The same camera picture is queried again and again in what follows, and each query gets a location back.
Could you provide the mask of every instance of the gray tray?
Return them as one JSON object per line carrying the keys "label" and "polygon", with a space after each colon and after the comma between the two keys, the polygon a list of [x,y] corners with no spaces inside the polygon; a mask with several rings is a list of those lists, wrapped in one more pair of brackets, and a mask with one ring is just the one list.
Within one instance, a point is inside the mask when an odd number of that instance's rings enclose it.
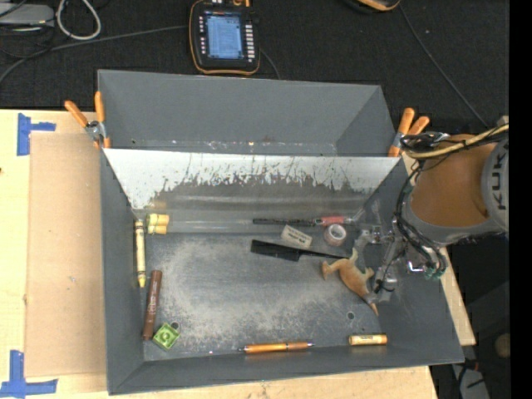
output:
{"label": "gray tray", "polygon": [[[98,78],[114,149],[378,161],[394,136],[378,86],[125,71],[100,71]],[[295,126],[298,133],[292,135]],[[178,322],[181,334],[167,352],[142,341],[146,295],[136,280],[137,215],[119,177],[102,152],[110,393],[463,361],[440,282],[406,273],[397,264],[396,291],[379,304],[377,317],[338,276],[323,280],[323,258],[289,262],[249,251],[252,239],[275,241],[282,227],[221,234],[187,232],[178,225],[167,235],[148,236],[148,273],[163,271],[156,326]],[[389,229],[405,179],[403,163],[395,160],[378,187],[347,210],[362,206],[364,222]],[[313,229],[308,232],[319,238]],[[349,232],[345,253],[355,234]],[[384,251],[384,245],[368,245],[363,263],[377,268]],[[347,345],[351,333],[374,332],[387,334],[385,347]],[[305,352],[255,356],[238,351],[246,343],[299,339],[316,345]]]}

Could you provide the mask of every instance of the black cable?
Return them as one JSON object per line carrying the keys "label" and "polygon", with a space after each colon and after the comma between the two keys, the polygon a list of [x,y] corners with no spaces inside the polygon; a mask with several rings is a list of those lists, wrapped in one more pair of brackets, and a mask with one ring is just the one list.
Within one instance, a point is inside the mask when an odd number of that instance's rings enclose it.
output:
{"label": "black cable", "polygon": [[170,31],[170,30],[176,30],[176,29],[184,29],[184,28],[188,28],[188,25],[178,25],[178,26],[175,26],[175,27],[163,27],[163,28],[157,28],[157,29],[153,29],[153,30],[147,30],[147,31],[139,31],[139,32],[131,32],[131,33],[127,33],[127,34],[121,34],[119,36],[111,36],[111,37],[103,37],[103,38],[97,38],[95,40],[90,40],[90,41],[86,41],[86,42],[72,42],[72,43],[67,43],[67,44],[63,44],[63,45],[60,45],[60,46],[55,46],[55,47],[51,47],[49,49],[46,49],[46,50],[43,50],[43,51],[39,51],[39,52],[35,52],[33,53],[32,55],[28,56],[28,57],[24,57],[24,59],[21,59],[20,61],[17,61],[15,63],[13,63],[9,68],[6,69],[6,71],[4,71],[2,73],[2,75],[0,76],[0,84],[2,84],[2,81],[5,80],[5,78],[17,67],[19,67],[20,65],[22,65],[25,61],[28,61],[30,59],[33,59],[35,57],[39,57],[39,56],[42,56],[48,52],[55,52],[55,51],[58,51],[58,50],[61,50],[61,49],[67,49],[67,48],[70,48],[70,47],[76,47],[76,46],[83,46],[83,45],[87,45],[87,44],[94,44],[94,43],[100,43],[100,42],[107,42],[109,40],[117,40],[117,39],[120,39],[120,38],[128,38],[128,37],[135,37],[135,36],[141,36],[141,35],[144,35],[144,34],[152,34],[154,32],[163,32],[163,31]]}
{"label": "black cable", "polygon": [[277,76],[277,79],[278,80],[281,80],[281,75],[279,74],[279,71],[277,70],[277,67],[275,66],[275,64],[273,63],[272,61],[272,58],[269,57],[266,52],[261,48],[260,49],[260,52],[263,54],[263,56],[268,59],[268,62],[269,64],[272,66],[273,70],[275,71],[275,75]]}
{"label": "black cable", "polygon": [[15,12],[26,2],[27,0],[22,0],[21,2],[18,2],[17,4],[15,4],[15,6],[11,6],[8,10],[0,13],[0,18],[7,16],[9,13]]}
{"label": "black cable", "polygon": [[419,42],[421,48],[423,49],[423,51],[426,53],[426,55],[431,59],[432,63],[435,65],[435,67],[438,69],[438,71],[440,72],[440,74],[443,75],[443,77],[447,80],[447,82],[449,83],[449,85],[453,88],[453,90],[458,94],[458,96],[463,100],[463,102],[465,102],[465,104],[469,107],[469,109],[471,110],[471,112],[473,112],[473,114],[476,116],[476,118],[479,119],[479,121],[484,125],[484,127],[490,127],[488,125],[488,123],[486,123],[484,121],[484,119],[476,112],[475,108],[473,108],[473,106],[468,102],[468,100],[461,94],[461,92],[458,90],[458,88],[455,86],[455,84],[452,82],[452,80],[444,73],[444,71],[441,69],[440,65],[438,64],[438,62],[436,62],[436,59],[434,59],[434,57],[431,55],[431,53],[428,51],[428,49],[426,48],[425,44],[423,44],[423,42],[421,41],[421,39],[419,38],[419,36],[417,35],[416,33],[416,30],[414,29],[414,27],[412,26],[411,22],[410,22],[410,19],[408,18],[408,16],[406,15],[405,11],[403,10],[402,8],[402,5],[400,4],[399,5],[399,10],[401,11],[402,13],[402,16],[405,18],[405,21],[406,21],[406,24],[408,25],[408,27],[411,29],[411,32],[412,34],[414,35],[414,38],[417,40],[417,42]]}

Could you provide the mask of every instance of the table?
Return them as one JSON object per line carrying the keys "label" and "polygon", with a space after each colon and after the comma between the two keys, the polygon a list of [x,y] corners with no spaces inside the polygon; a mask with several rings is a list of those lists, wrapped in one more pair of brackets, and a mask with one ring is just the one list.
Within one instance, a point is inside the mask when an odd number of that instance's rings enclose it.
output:
{"label": "table", "polygon": [[[17,116],[19,113],[31,117],[32,123],[40,121],[49,121],[56,125],[56,130],[48,131],[34,131],[30,136],[30,155],[17,156]],[[93,113],[86,113],[89,120],[95,120],[96,115]],[[0,255],[0,264],[4,268],[4,282],[0,286],[0,379],[8,379],[8,359],[7,356],[10,350],[17,349],[26,354],[26,377],[28,382],[37,382],[58,378],[56,394],[52,397],[68,397],[76,398],[83,397],[86,399],[108,397],[106,392],[106,375],[105,375],[105,348],[90,347],[83,341],[68,341],[69,335],[74,338],[83,338],[86,332],[76,332],[80,330],[79,326],[82,324],[81,319],[69,318],[68,314],[63,315],[61,325],[58,329],[60,341],[57,343],[58,347],[53,348],[52,356],[47,356],[47,360],[42,356],[42,351],[34,352],[38,346],[36,342],[35,333],[39,333],[42,327],[35,327],[32,321],[35,318],[34,313],[29,312],[32,305],[35,305],[39,300],[44,300],[43,297],[32,297],[28,294],[30,291],[36,291],[35,276],[27,276],[28,267],[32,267],[35,262],[35,256],[32,255],[36,245],[29,244],[29,239],[36,234],[35,229],[43,230],[40,225],[35,225],[35,213],[31,210],[35,206],[36,191],[45,187],[43,184],[35,185],[31,183],[35,178],[35,172],[30,179],[31,165],[30,162],[35,161],[39,156],[36,154],[40,152],[49,152],[52,158],[49,159],[50,175],[47,177],[46,187],[53,193],[60,190],[59,182],[61,179],[68,178],[74,185],[79,185],[79,188],[71,190],[72,194],[83,194],[83,187],[90,187],[89,182],[86,182],[84,176],[94,174],[91,171],[91,164],[98,164],[97,151],[94,149],[90,138],[85,131],[73,120],[70,114],[66,111],[25,111],[25,110],[1,110],[0,111],[0,212],[2,218],[0,219],[0,241],[3,244],[3,253]],[[78,164],[78,171],[75,173],[61,173],[59,170],[64,170],[64,166],[60,164],[62,161],[69,161],[69,158],[64,158],[66,152],[74,152],[76,154],[76,163]],[[88,165],[79,167],[80,161],[86,161]],[[30,192],[33,190],[32,199],[30,199]],[[52,221],[54,226],[61,227],[57,234],[66,234],[69,226],[72,225],[71,220],[60,220],[61,214],[70,214],[69,205],[75,200],[67,198],[68,193],[63,195],[60,199],[60,207],[57,207],[56,214],[48,214],[47,217]],[[99,204],[90,203],[88,208],[84,207],[84,211],[91,213],[91,217],[98,219]],[[83,217],[76,217],[76,224],[89,223],[88,219]],[[85,231],[98,232],[98,226],[85,226]],[[86,241],[91,250],[98,250],[98,242],[94,241],[94,235],[87,238],[86,235],[77,235],[79,239],[75,241]],[[83,266],[85,263],[82,252],[87,252],[86,248],[79,246],[74,242],[71,245],[65,245],[60,239],[56,243],[59,247],[58,253],[61,250],[66,250],[69,253],[66,255],[58,255],[52,266],[46,269],[48,273],[40,273],[41,278],[51,279],[55,284],[54,270],[63,270],[65,265],[73,268],[78,264],[82,267],[90,268],[91,266]],[[39,253],[46,253],[46,250],[39,250]],[[101,256],[94,256],[95,262],[98,262]],[[98,273],[93,273],[92,277],[98,278]],[[76,279],[71,276],[69,279],[64,277],[57,280],[58,283],[72,283],[76,285]],[[455,323],[458,337],[462,346],[470,346],[475,344],[475,335],[472,332],[466,308],[463,304],[460,290],[456,282],[454,272],[447,270],[442,278],[442,287],[445,291],[447,301],[450,305],[451,317]],[[43,291],[46,284],[39,285]],[[83,307],[84,303],[76,303],[76,306]],[[85,308],[83,312],[99,312],[99,309]],[[103,337],[103,318],[93,318],[90,329],[96,336]],[[47,373],[47,367],[51,367],[53,363],[61,359],[61,356],[72,356],[72,365],[81,362],[79,367],[71,368],[65,367],[63,373]],[[89,355],[89,358],[84,361],[84,356]],[[217,387],[202,387],[184,389],[172,392],[157,392],[157,397],[160,398],[200,398],[200,397],[218,397],[224,398],[238,398],[238,397],[270,397],[272,399],[283,399],[288,397],[327,397],[329,399],[342,397],[357,397],[357,398],[373,398],[373,397],[388,397],[388,398],[436,398],[436,390],[431,380],[431,374],[428,367],[409,367],[391,370],[378,370],[368,372],[354,372],[348,374],[305,377],[297,379],[288,379],[280,381],[266,381],[266,382],[251,382],[242,384],[233,384],[227,386]],[[147,398],[153,397],[151,393],[141,393],[135,395],[126,395],[124,397],[131,398]]]}

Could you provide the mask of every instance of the orange marker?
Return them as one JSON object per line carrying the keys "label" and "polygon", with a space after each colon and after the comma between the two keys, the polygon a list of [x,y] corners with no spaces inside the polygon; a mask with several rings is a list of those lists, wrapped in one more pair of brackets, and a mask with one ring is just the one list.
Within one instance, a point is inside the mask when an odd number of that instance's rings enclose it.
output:
{"label": "orange marker", "polygon": [[313,345],[313,342],[271,342],[247,344],[239,350],[246,353],[291,352],[295,350],[305,350]]}
{"label": "orange marker", "polygon": [[399,124],[399,129],[397,129],[397,134],[395,139],[393,140],[392,146],[390,146],[390,150],[388,151],[388,156],[399,156],[399,153],[401,151],[400,140],[410,130],[410,126],[414,121],[415,114],[416,113],[412,108],[405,108],[405,110],[403,111],[401,123]]}

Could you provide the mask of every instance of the marker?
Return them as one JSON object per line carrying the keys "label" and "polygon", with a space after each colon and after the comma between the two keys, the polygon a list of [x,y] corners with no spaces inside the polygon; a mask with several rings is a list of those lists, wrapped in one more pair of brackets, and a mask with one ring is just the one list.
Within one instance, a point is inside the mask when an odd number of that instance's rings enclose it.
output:
{"label": "marker", "polygon": [[313,345],[313,342],[266,342],[259,344],[248,344],[239,350],[246,353],[291,352],[295,350],[308,349]]}
{"label": "marker", "polygon": [[142,330],[142,338],[144,340],[150,340],[153,337],[155,317],[157,316],[157,306],[159,306],[160,281],[162,278],[163,273],[160,270],[151,271],[150,288],[148,290],[148,303],[146,305],[146,313],[144,317],[144,329]]}
{"label": "marker", "polygon": [[377,344],[387,344],[388,336],[384,333],[378,334],[353,334],[349,336],[349,344],[352,346],[371,346]]}
{"label": "marker", "polygon": [[146,285],[146,254],[144,246],[144,223],[142,220],[135,222],[136,239],[136,273],[139,285],[144,288]]}

